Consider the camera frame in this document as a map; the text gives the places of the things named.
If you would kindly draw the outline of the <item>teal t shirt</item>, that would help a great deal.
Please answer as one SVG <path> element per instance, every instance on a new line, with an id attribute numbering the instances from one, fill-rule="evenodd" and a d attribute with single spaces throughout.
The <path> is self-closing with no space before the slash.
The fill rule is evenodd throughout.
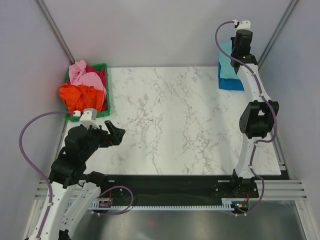
<path id="1" fill-rule="evenodd" d="M 221 49 L 228 55 L 232 53 L 232 42 L 229 40 L 228 42 L 224 42 L 220 44 Z M 219 76 L 221 79 L 234 79 L 239 80 L 236 75 L 234 68 L 231 66 L 231 59 L 223 54 L 221 51 L 219 53 L 219 65 L 220 71 Z"/>

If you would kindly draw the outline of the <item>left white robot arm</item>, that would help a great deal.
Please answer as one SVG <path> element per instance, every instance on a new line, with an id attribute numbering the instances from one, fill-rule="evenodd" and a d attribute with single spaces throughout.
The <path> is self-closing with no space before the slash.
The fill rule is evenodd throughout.
<path id="1" fill-rule="evenodd" d="M 86 162 L 99 148 L 121 144 L 125 130 L 106 120 L 102 126 L 83 124 L 73 127 L 64 139 L 65 146 L 51 165 L 48 194 L 30 240 L 70 240 L 91 203 L 110 191 L 106 175 L 93 171 L 84 174 Z"/>

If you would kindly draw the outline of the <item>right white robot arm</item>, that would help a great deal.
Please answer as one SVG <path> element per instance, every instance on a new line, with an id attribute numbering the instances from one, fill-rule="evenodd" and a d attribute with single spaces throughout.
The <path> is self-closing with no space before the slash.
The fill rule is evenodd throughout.
<path id="1" fill-rule="evenodd" d="M 268 143 L 270 132 L 278 130 L 279 103 L 272 101 L 260 79 L 258 62 L 251 54 L 253 33 L 238 29 L 231 38 L 231 66 L 239 77 L 247 94 L 248 104 L 239 118 L 242 146 L 238 163 L 232 172 L 230 193 L 238 198 L 258 198 L 259 193 L 253 174 L 259 143 Z"/>

